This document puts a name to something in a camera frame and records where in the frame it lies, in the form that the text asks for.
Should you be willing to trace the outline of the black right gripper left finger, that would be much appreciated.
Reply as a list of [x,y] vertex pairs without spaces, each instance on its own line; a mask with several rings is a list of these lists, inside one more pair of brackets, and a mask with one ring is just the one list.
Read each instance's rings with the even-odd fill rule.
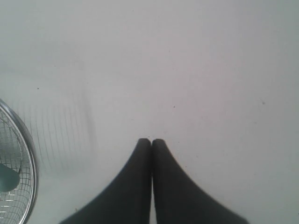
[[113,181],[64,224],[148,224],[152,188],[151,142],[138,140]]

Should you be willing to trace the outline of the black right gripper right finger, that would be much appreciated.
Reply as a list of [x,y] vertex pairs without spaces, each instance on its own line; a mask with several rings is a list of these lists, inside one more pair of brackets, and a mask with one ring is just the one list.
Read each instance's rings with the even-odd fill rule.
[[246,224],[203,191],[180,167],[162,139],[152,142],[153,190],[159,224]]

